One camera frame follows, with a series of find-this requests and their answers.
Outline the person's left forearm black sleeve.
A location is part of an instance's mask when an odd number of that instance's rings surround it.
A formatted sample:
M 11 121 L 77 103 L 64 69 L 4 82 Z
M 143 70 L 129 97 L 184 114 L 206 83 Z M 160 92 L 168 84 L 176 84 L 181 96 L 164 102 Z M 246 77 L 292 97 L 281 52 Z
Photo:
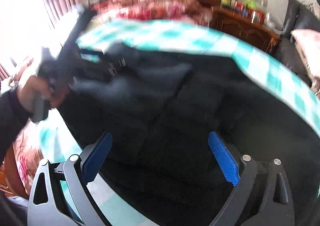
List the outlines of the person's left forearm black sleeve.
M 1 95 L 0 102 L 0 156 L 3 162 L 8 148 L 16 140 L 31 116 L 18 100 L 18 89 L 10 89 Z

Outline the person's left hand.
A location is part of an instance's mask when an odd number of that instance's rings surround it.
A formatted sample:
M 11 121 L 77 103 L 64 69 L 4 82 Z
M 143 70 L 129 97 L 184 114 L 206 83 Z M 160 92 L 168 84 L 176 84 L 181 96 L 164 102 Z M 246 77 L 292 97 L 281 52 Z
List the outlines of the person's left hand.
M 32 75 L 23 87 L 18 88 L 17 98 L 26 111 L 33 113 L 35 109 L 35 99 L 38 94 L 49 101 L 50 108 L 57 108 L 62 104 L 69 92 L 70 86 L 68 83 L 63 85 L 59 91 L 52 92 L 47 80 Z

